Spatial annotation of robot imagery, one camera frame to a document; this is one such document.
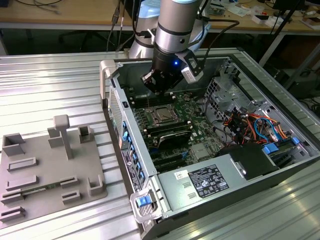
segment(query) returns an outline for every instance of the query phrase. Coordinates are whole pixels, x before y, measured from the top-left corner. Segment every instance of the metal bracket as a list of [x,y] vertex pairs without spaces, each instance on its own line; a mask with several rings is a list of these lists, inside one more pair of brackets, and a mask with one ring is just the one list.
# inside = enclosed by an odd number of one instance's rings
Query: metal bracket
[[[153,207],[153,211],[151,213],[142,215],[141,211],[143,213],[145,212],[144,211],[145,209],[142,209],[142,208],[145,208],[147,206],[139,208],[136,204],[136,199],[147,196],[147,195],[149,195],[151,197],[152,202],[154,204],[154,207]],[[158,219],[162,216],[161,207],[157,203],[157,200],[155,198],[155,195],[154,195],[150,185],[147,185],[147,187],[142,189],[141,191],[132,193],[130,196],[130,204],[131,204],[131,207],[133,210],[134,218],[139,224],[142,224],[142,223],[147,222],[149,220]]]
[[114,60],[103,60],[100,62],[100,96],[106,99],[106,79],[114,77],[118,73],[118,66]]

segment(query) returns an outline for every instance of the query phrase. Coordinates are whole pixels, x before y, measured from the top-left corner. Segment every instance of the table leg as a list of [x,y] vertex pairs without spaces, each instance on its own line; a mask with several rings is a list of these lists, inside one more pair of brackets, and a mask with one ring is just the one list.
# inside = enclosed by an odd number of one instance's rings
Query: table leg
[[263,67],[266,62],[268,61],[268,59],[271,57],[271,55],[274,53],[274,51],[276,50],[276,48],[278,47],[278,45],[280,44],[280,42],[282,41],[282,39],[284,38],[285,34],[280,32],[279,35],[275,38],[275,40],[273,41],[273,43],[270,45],[270,47],[268,48],[268,50],[265,52],[265,54],[263,55],[263,57],[261,58],[261,60],[259,61],[259,65],[261,67]]
[[4,40],[2,39],[2,36],[0,34],[0,56],[5,56],[8,55],[5,44],[4,44]]
[[283,84],[285,89],[290,88],[292,83],[295,81],[296,77],[300,76],[300,74],[305,70],[309,64],[313,61],[313,59],[318,56],[320,53],[320,43],[315,47],[315,49],[306,57],[306,59],[301,63],[298,69],[291,75],[291,77]]

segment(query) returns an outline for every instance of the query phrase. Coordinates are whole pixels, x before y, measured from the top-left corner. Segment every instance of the blue latch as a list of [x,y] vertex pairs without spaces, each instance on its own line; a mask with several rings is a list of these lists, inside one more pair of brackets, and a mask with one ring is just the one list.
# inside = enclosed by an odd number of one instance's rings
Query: blue latch
[[138,156],[137,156],[137,154],[133,154],[133,162],[134,162],[134,164],[136,164],[136,162],[138,161]]
[[147,196],[142,196],[142,197],[140,197],[140,198],[138,198],[136,200],[136,203],[138,205],[138,208],[147,206],[149,204],[152,204],[151,197],[148,196],[148,195]]
[[128,139],[128,135],[129,135],[128,131],[125,131],[123,136],[122,136],[122,140],[126,141]]
[[299,139],[296,138],[295,136],[292,138],[292,142],[295,144],[295,145],[298,145],[300,143]]
[[144,173],[142,171],[140,172],[140,178],[141,179],[145,179],[145,175],[144,175]]
[[275,151],[278,151],[279,148],[274,143],[269,143],[264,145],[264,148],[262,149],[266,154],[273,153]]

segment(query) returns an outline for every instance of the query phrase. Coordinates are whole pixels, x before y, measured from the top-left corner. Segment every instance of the blue cable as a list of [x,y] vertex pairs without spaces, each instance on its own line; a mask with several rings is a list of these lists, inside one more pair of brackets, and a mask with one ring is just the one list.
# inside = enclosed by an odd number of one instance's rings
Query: blue cable
[[271,128],[272,128],[272,130],[273,130],[273,132],[274,132],[274,134],[275,134],[275,136],[276,136],[278,139],[283,140],[283,138],[277,133],[277,131],[276,131],[276,129],[275,129],[275,126],[272,124],[272,122],[271,122],[269,119],[266,119],[266,118],[264,118],[264,117],[260,117],[260,118],[258,118],[257,120],[255,120],[255,122],[254,122],[254,130],[255,130],[256,134],[258,134],[260,137],[264,138],[264,139],[267,141],[267,143],[269,143],[268,138],[267,138],[266,136],[264,136],[264,135],[261,135],[260,132],[259,132],[258,129],[257,129],[257,122],[258,122],[259,119],[263,119],[263,120],[265,120],[266,122],[268,122],[268,123],[270,124],[270,126],[271,126]]

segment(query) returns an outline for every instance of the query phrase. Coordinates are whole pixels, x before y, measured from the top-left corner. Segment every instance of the electronic component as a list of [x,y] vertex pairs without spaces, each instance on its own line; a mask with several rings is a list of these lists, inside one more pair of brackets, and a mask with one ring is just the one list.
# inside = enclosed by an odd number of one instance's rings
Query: electronic component
[[230,154],[236,163],[240,163],[246,172],[244,178],[247,180],[272,173],[279,169],[262,151],[261,145],[257,143],[225,147],[221,149],[218,156],[225,154]]
[[203,143],[198,143],[191,147],[192,152],[197,160],[208,157],[210,154]]

